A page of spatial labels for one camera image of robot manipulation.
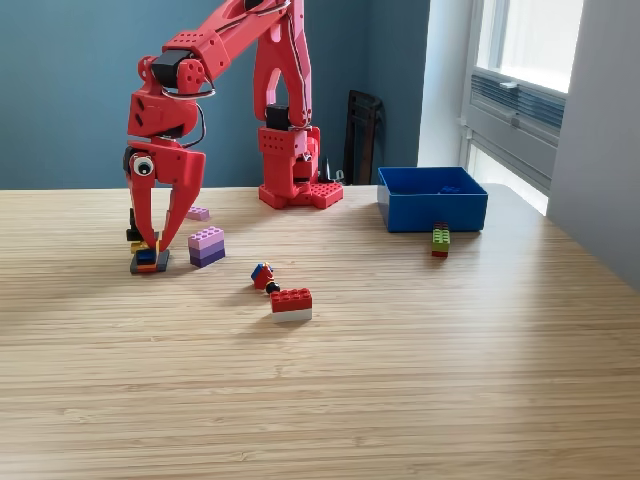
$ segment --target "robotic arm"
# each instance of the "robotic arm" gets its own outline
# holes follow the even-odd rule
[[[197,198],[205,155],[188,150],[206,132],[196,100],[215,93],[214,81],[256,39],[255,115],[266,121],[259,131],[265,185],[260,198],[274,208],[314,204],[326,208],[342,198],[342,188],[317,187],[320,132],[311,122],[311,65],[304,33],[304,0],[227,0],[197,30],[180,32],[160,57],[138,64],[143,86],[132,95],[129,141],[123,168],[131,192],[135,224],[153,248],[151,189],[173,186],[166,223],[158,243],[164,251]],[[289,92],[289,108],[273,105],[280,75]],[[181,145],[202,120],[202,137]]]

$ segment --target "googly eye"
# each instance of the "googly eye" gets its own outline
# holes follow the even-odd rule
[[[153,172],[153,162],[149,157],[136,157],[133,161],[133,171],[141,177],[151,175]]]

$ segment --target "green lego brick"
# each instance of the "green lego brick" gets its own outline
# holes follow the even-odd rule
[[[440,230],[436,228],[433,230],[433,241],[431,249],[434,252],[449,252],[449,246],[451,245],[451,237],[449,230]]]

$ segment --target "window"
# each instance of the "window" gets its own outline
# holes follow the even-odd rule
[[[583,0],[474,0],[460,163],[472,145],[548,192]]]
[[[485,0],[478,67],[567,93],[583,0]]]

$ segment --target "blue box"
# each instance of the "blue box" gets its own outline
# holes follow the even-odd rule
[[[484,228],[489,194],[462,167],[378,169],[378,207],[390,232],[431,232],[447,222],[452,232]],[[440,193],[444,187],[459,193]]]

